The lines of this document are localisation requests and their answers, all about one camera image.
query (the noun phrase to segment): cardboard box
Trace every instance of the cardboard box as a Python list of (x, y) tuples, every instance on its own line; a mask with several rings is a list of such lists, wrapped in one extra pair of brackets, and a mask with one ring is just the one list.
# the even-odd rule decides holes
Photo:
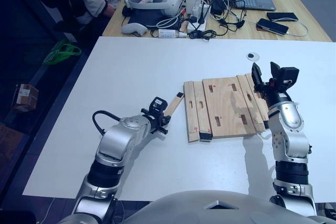
[(0, 125), (0, 192), (3, 190), (29, 136)]
[(38, 90), (30, 84), (16, 86), (12, 109), (24, 113), (36, 109)]

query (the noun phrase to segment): wooden desk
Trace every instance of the wooden desk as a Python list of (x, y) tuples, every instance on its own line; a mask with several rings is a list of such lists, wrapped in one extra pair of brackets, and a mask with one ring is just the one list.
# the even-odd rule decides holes
[[(292, 35), (279, 36), (267, 31), (257, 31), (256, 25), (253, 23), (245, 22), (244, 26), (236, 32), (228, 31), (225, 36), (217, 36), (217, 38), (224, 39), (278, 39), (278, 40), (307, 40), (307, 41), (331, 41), (327, 33), (319, 25), (319, 23), (310, 14), (307, 8), (300, 0), (273, 0), (277, 12), (294, 12), (296, 16), (302, 21), (309, 29), (309, 34), (305, 37), (295, 37)], [(109, 24), (107, 25), (103, 36), (133, 36), (125, 35), (121, 33), (121, 23), (124, 19), (121, 12), (125, 6), (122, 1), (111, 18)], [(240, 14), (240, 10), (233, 9), (233, 12)], [(267, 11), (263, 10), (248, 10), (245, 19), (257, 22), (261, 18), (266, 18)], [(228, 22), (235, 22), (235, 17), (228, 15)], [(282, 22), (282, 24), (289, 27), (289, 32), (292, 34), (303, 35), (306, 30), (298, 22)], [(212, 29), (217, 31), (219, 34), (224, 33), (226, 28), (219, 27), (218, 22), (210, 18), (207, 21), (206, 29)], [(146, 33), (144, 37), (150, 37), (149, 33)]]

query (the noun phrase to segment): wooden plank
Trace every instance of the wooden plank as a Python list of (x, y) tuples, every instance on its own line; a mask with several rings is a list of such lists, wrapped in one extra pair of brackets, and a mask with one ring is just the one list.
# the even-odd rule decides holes
[(256, 133), (236, 77), (204, 79), (203, 86), (214, 138)]
[(185, 96), (185, 111), (187, 116), (188, 142), (198, 141), (200, 132), (198, 126), (197, 109), (195, 101), (194, 83), (187, 81), (183, 85)]
[(212, 132), (208, 116), (208, 109), (205, 101), (203, 83), (201, 81), (194, 81), (194, 91), (199, 125), (199, 136), (201, 140), (210, 141), (212, 139)]
[(171, 104), (168, 105), (167, 109), (164, 111), (164, 116), (172, 116), (177, 106), (180, 104), (182, 99), (184, 98), (184, 93), (179, 92), (175, 97)]
[(265, 131), (266, 129), (265, 129), (264, 121), (261, 118), (258, 105), (251, 91), (251, 87), (248, 84), (246, 76), (237, 76), (237, 79), (238, 79), (240, 88), (242, 90), (242, 93), (243, 93), (243, 96), (244, 96), (244, 99), (247, 105), (247, 109), (250, 113), (254, 128), (256, 129), (257, 132)]
[(248, 84), (250, 85), (251, 92), (253, 93), (253, 96), (256, 100), (261, 118), (264, 122), (267, 122), (268, 121), (268, 107), (267, 107), (266, 101), (263, 98), (261, 98), (260, 93), (254, 92), (254, 83), (252, 79), (252, 74), (247, 73), (245, 76), (247, 78)]

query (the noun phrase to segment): white table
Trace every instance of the white table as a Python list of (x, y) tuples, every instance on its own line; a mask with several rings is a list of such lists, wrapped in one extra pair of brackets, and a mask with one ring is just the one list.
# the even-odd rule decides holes
[[(72, 90), (32, 172), (24, 195), (75, 198), (100, 138), (91, 116), (107, 110), (138, 114), (155, 96), (171, 102), (184, 81), (250, 72), (249, 52), (263, 80), (270, 61), (300, 69), (289, 89), (299, 102), (313, 146), (309, 181), (316, 202), (336, 201), (335, 43), (276, 40), (202, 40), (101, 37)], [(105, 129), (116, 124), (98, 116)], [(184, 103), (168, 125), (132, 154), (118, 190), (121, 200), (156, 200), (178, 191), (231, 190), (268, 200), (275, 194), (271, 141), (252, 137), (187, 143)]]

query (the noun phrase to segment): green bag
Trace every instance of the green bag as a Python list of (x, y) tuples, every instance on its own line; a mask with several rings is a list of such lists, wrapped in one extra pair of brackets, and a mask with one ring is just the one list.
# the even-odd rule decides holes
[(68, 39), (62, 39), (54, 45), (50, 53), (43, 61), (43, 65), (54, 65), (63, 60), (68, 59), (70, 56), (81, 55), (82, 50), (71, 44)]

